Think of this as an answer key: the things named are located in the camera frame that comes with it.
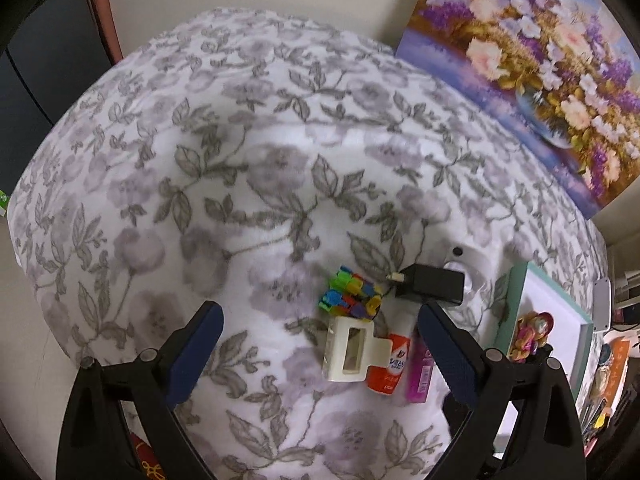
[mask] floral pattern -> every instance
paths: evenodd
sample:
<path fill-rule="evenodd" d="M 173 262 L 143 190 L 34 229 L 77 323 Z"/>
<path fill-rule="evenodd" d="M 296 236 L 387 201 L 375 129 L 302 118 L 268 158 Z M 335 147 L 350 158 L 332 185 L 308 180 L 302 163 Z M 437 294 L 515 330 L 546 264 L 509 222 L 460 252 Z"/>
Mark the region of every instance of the floral pattern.
<path fill-rule="evenodd" d="M 203 298 L 223 306 L 176 410 L 221 480 L 423 478 L 446 448 L 439 375 L 418 405 L 322 378 L 316 304 L 340 264 L 382 282 L 468 244 L 534 260 L 587 312 L 606 273 L 593 224 L 462 95 L 386 46 L 263 11 L 206 12 L 107 72 L 36 152 L 8 215 L 76 363 L 129 360 Z M 448 311 L 482 344 L 500 316 L 488 289 Z M 397 306 L 385 297 L 378 333 Z"/>
<path fill-rule="evenodd" d="M 640 58 L 601 0 L 418 0 L 398 56 L 565 173 L 588 218 L 640 174 Z M 601 149 L 617 170 L 604 171 Z"/>

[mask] black cable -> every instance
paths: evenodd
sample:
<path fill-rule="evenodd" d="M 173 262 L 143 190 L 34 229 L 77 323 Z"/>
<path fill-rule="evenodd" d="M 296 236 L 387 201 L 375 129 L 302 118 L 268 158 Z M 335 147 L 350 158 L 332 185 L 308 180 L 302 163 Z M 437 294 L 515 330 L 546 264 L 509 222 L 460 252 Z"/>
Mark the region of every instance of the black cable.
<path fill-rule="evenodd" d="M 31 98 L 31 100 L 33 101 L 33 104 L 36 105 L 36 108 L 38 110 L 40 110 L 40 113 L 44 115 L 44 118 L 47 120 L 47 122 L 51 125 L 51 127 L 54 126 L 54 123 L 51 119 L 49 119 L 49 116 L 47 115 L 47 113 L 42 109 L 42 107 L 40 106 L 40 103 L 38 102 L 38 100 L 36 99 L 35 95 L 33 95 L 33 93 L 31 92 L 31 90 L 29 89 L 29 87 L 27 86 L 27 83 L 25 82 L 25 80 L 22 78 L 22 74 L 20 74 L 20 71 L 18 70 L 18 67 L 15 65 L 15 61 L 14 58 L 11 56 L 11 53 L 9 52 L 9 47 L 7 47 L 4 52 L 6 53 L 6 58 L 9 60 L 9 63 L 11 63 L 12 68 L 14 69 L 15 75 L 18 76 L 18 79 L 20 80 L 20 83 L 22 84 L 23 88 L 27 91 L 27 94 L 29 94 L 29 97 Z"/>
<path fill-rule="evenodd" d="M 611 327 L 612 330 L 615 330 L 616 332 L 629 332 L 629 330 L 634 330 L 636 328 L 638 328 L 640 326 L 640 323 L 636 323 L 633 326 L 630 326 L 629 328 L 625 328 L 624 330 L 620 330 L 619 328 L 616 328 L 614 326 Z"/>

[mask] screw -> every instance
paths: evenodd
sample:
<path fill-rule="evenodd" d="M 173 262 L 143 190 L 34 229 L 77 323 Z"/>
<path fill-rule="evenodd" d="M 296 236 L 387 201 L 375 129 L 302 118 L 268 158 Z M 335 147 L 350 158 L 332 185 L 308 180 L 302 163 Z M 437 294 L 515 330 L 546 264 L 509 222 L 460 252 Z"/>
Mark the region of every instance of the screw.
<path fill-rule="evenodd" d="M 87 355 L 83 357 L 82 360 L 80 361 L 80 367 L 83 368 L 84 370 L 88 370 L 94 365 L 94 363 L 95 363 L 95 359 L 90 355 Z"/>
<path fill-rule="evenodd" d="M 156 350 L 155 348 L 147 348 L 146 350 L 140 352 L 140 355 L 138 357 L 140 357 L 140 360 L 142 362 L 148 363 L 150 361 L 153 361 L 157 355 L 158 350 Z"/>
<path fill-rule="evenodd" d="M 555 357 L 549 357 L 546 360 L 546 365 L 552 370 L 559 370 L 562 367 L 560 361 L 558 361 L 558 359 L 556 359 Z"/>
<path fill-rule="evenodd" d="M 486 355 L 486 358 L 489 359 L 489 361 L 493 361 L 494 363 L 502 361 L 502 352 L 495 348 L 489 348 L 484 355 Z"/>

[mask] blue gripper pad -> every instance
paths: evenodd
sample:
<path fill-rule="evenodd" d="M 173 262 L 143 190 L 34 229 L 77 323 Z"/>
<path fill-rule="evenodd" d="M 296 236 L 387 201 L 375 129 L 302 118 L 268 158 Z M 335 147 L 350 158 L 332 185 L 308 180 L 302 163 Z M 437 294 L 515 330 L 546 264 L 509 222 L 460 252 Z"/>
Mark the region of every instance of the blue gripper pad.
<path fill-rule="evenodd" d="M 200 308 L 204 308 L 206 313 L 168 370 L 166 404 L 171 410 L 189 398 L 222 335 L 225 324 L 222 307 L 213 301 L 206 301 Z M 197 317 L 201 317 L 200 311 L 195 314 L 194 321 Z"/>
<path fill-rule="evenodd" d="M 460 329 L 453 324 L 438 304 L 431 306 L 427 303 L 420 308 L 418 314 L 420 336 L 433 355 L 454 398 L 457 402 L 474 409 L 478 402 L 478 375 L 462 349 L 454 341 L 451 333 L 453 330 Z"/>

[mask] orange book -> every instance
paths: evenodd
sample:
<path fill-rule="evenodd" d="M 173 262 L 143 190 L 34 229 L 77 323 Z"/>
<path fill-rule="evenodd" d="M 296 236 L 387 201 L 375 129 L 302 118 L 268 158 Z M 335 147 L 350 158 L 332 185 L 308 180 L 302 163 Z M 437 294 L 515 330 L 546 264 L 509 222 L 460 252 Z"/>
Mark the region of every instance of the orange book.
<path fill-rule="evenodd" d="M 606 406 L 611 406 L 613 399 L 616 397 L 616 392 L 622 380 L 622 372 L 625 370 L 626 360 L 629 356 L 631 341 L 619 337 L 614 339 L 610 345 L 613 361 L 610 366 L 609 382 L 607 382 L 607 387 L 602 395 L 607 401 Z"/>

